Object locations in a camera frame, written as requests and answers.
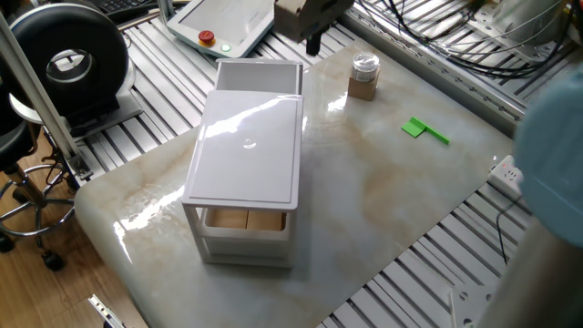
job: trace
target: marble table surface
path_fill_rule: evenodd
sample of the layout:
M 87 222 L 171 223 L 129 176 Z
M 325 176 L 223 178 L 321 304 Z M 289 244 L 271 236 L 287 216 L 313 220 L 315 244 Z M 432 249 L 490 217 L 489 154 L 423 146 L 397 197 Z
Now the marble table surface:
M 381 58 L 375 98 L 346 96 Z M 179 204 L 197 131 L 86 184 L 77 217 L 151 327 L 313 327 L 486 180 L 511 140 L 370 46 L 305 70 L 296 263 L 205 264 Z M 451 139 L 412 138 L 412 116 Z

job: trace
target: metal stool leg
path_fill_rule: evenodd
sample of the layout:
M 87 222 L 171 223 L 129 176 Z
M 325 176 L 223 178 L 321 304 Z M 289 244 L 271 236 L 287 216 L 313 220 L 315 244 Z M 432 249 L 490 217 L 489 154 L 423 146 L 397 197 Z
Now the metal stool leg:
M 56 174 L 56 176 L 46 185 L 46 187 L 41 191 L 36 184 L 29 178 L 27 175 L 28 172 L 36 171 L 39 169 L 59 169 L 60 171 Z M 2 251 L 10 251 L 14 248 L 14 244 L 6 235 L 12 235 L 15 237 L 35 237 L 36 239 L 36 246 L 42 250 L 42 258 L 45 263 L 45 266 L 52 271 L 59 271 L 65 267 L 65 263 L 63 259 L 61 259 L 58 254 L 48 250 L 43 245 L 43 241 L 41 239 L 41 235 L 53 230 L 54 228 L 60 226 L 61 224 L 65 223 L 67 220 L 71 219 L 75 214 L 75 208 L 71 208 L 61 220 L 58 222 L 42 228 L 42 219 L 43 219 L 43 208 L 45 208 L 48 204 L 59 204 L 59 205 L 74 205 L 73 200 L 61 200 L 61 199 L 54 199 L 54 198 L 47 198 L 46 195 L 55 187 L 57 183 L 63 180 L 65 176 L 64 167 L 61 165 L 39 165 L 30 169 L 22 170 L 18 165 L 14 165 L 12 168 L 5 170 L 5 174 L 10 178 L 10 181 L 4 185 L 3 188 L 0 189 L 0 199 L 6 193 L 8 188 L 13 184 L 16 185 L 17 189 L 22 192 L 23 195 L 26 196 L 28 201 L 16 209 L 10 210 L 6 214 L 0 216 L 0 252 Z M 3 221 L 8 220 L 14 217 L 19 212 L 26 210 L 29 207 L 35 208 L 35 226 L 36 231 L 30 232 L 21 232 L 21 231 L 12 231 L 9 230 L 7 227 L 4 226 Z

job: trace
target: green plastic piece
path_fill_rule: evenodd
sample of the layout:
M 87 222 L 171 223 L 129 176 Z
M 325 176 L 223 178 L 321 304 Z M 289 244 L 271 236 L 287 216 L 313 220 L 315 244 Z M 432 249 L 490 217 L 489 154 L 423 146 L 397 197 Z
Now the green plastic piece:
M 413 138 L 419 137 L 419 135 L 421 133 L 423 133 L 423 131 L 425 131 L 425 127 L 419 128 L 419 127 L 417 127 L 415 124 L 413 124 L 411 122 L 405 123 L 401 128 L 405 132 L 407 132 L 408 134 L 410 134 L 411 136 L 413 136 Z
M 405 123 L 402 127 L 403 131 L 410 134 L 413 138 L 419 137 L 423 133 L 423 131 L 427 130 L 432 136 L 439 139 L 441 142 L 449 145 L 449 139 L 446 138 L 441 133 L 435 131 L 434 128 L 427 126 L 424 122 L 422 122 L 419 118 L 412 117 L 409 119 L 407 123 Z
M 438 138 L 439 140 L 441 140 L 441 142 L 445 143 L 446 145 L 449 145 L 449 139 L 446 138 L 441 133 L 435 131 L 433 128 L 427 127 L 427 132 L 431 133 L 434 137 Z

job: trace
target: power strip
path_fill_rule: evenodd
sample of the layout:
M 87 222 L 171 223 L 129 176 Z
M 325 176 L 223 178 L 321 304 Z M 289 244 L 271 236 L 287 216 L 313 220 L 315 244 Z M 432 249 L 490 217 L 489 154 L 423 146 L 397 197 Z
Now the power strip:
M 512 155 L 506 156 L 488 175 L 488 182 L 504 192 L 511 200 L 521 196 L 518 182 L 522 180 L 522 171 L 514 166 Z

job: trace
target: black stool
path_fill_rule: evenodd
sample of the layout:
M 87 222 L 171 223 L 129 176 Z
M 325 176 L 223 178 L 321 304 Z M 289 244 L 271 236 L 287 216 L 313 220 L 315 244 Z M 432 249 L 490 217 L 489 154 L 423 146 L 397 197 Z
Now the black stool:
M 8 235 L 14 237 L 36 237 L 36 245 L 43 251 L 42 258 L 46 267 L 52 271 L 58 271 L 65 264 L 56 253 L 45 249 L 40 235 L 53 230 L 75 214 L 75 209 L 71 208 L 57 223 L 44 228 L 42 226 L 42 210 L 48 204 L 65 204 L 70 206 L 74 204 L 74 200 L 47 197 L 55 185 L 64 179 L 67 173 L 66 167 L 61 164 L 62 161 L 57 161 L 54 165 L 44 164 L 30 169 L 22 169 L 17 164 L 17 161 L 21 158 L 35 153 L 37 148 L 36 140 L 39 133 L 39 126 L 23 120 L 14 112 L 9 103 L 9 94 L 0 81 L 0 170 L 10 178 L 4 187 L 0 189 L 0 199 L 2 199 L 2 196 L 12 185 L 16 185 L 16 190 L 13 194 L 14 198 L 22 202 L 22 205 L 19 207 L 0 216 L 0 252 L 8 252 L 14 248 L 14 243 Z M 40 190 L 28 177 L 28 173 L 40 169 L 54 169 L 58 172 L 43 190 Z M 5 227 L 3 224 L 5 220 L 12 218 L 17 213 L 30 207 L 35 208 L 35 231 L 12 231 Z

